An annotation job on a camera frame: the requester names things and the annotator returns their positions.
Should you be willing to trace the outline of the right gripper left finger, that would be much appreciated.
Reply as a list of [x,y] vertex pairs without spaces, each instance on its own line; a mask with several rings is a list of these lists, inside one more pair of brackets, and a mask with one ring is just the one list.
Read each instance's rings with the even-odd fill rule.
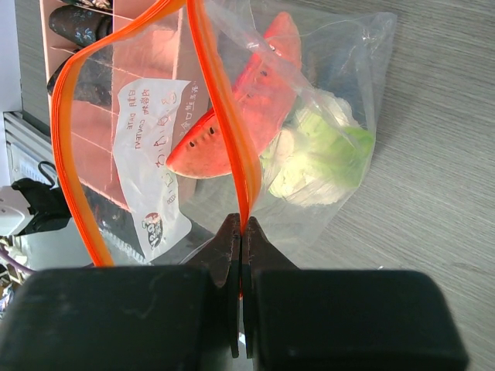
[[186,260],[189,267],[204,268],[212,281],[208,294],[208,337],[217,338],[227,353],[239,356],[239,294],[241,286],[241,221],[237,213],[226,216],[216,235]]

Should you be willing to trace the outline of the white cauliflower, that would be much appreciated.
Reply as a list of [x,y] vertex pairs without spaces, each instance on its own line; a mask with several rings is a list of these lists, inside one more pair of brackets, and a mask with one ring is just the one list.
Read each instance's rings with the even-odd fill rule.
[[326,123],[299,104],[260,156],[263,184],[279,199],[298,206],[337,203],[359,187],[374,150],[374,134],[353,118],[350,104],[317,90],[336,119]]

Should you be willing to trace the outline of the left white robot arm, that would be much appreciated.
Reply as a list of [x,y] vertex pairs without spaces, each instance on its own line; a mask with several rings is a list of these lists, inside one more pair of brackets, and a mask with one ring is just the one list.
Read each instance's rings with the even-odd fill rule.
[[72,217],[60,180],[50,176],[45,165],[56,167],[48,161],[38,163],[37,169],[47,182],[22,178],[1,187],[1,258],[25,274],[34,270],[9,256],[6,247],[12,238],[61,230]]

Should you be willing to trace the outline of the watermelon slice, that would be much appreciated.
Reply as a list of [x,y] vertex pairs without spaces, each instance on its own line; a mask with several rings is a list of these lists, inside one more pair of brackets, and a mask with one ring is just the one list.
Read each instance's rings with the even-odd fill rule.
[[[278,13],[265,32],[265,40],[277,56],[302,68],[298,28],[287,12]],[[233,86],[233,95],[260,155],[281,130],[296,99],[296,92],[274,68],[254,54]],[[223,135],[213,109],[208,110],[185,134],[166,159],[177,175],[210,179],[231,174]]]

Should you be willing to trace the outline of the clear orange-zip bag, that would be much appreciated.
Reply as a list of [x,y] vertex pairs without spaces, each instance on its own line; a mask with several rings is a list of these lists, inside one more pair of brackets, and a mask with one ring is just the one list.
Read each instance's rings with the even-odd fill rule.
[[[240,216],[242,226],[247,225],[251,216],[255,217],[268,239],[283,251],[301,250],[319,238],[357,191],[374,155],[373,150],[359,187],[337,203],[303,207],[274,197],[263,184],[262,153],[256,152],[234,99],[233,86],[256,54],[296,92],[295,103],[281,129],[292,121],[299,104],[314,110],[326,123],[336,125],[335,117],[317,93],[325,90],[350,104],[353,118],[374,134],[375,149],[398,20],[394,13],[334,14],[282,1],[181,2],[186,4],[193,45],[208,94],[207,109],[198,120],[208,110],[214,110],[231,174],[193,179],[177,175],[166,166],[168,172],[192,183],[190,194],[181,202],[170,204],[168,196],[160,193],[161,205],[157,207],[145,205],[128,212],[105,203],[98,212],[80,200],[80,188],[66,191],[63,175],[56,167],[87,252],[100,267],[130,261],[178,262],[189,251],[212,239],[230,213]],[[274,54],[265,40],[265,32],[280,12],[289,13],[298,28],[302,45],[300,71]]]

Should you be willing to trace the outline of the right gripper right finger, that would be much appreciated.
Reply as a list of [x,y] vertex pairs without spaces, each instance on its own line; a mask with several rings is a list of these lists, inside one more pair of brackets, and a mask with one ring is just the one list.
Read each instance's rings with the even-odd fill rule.
[[254,276],[265,270],[297,270],[266,237],[257,219],[251,216],[241,238],[241,293],[243,324],[248,358],[254,354],[254,332],[257,324]]

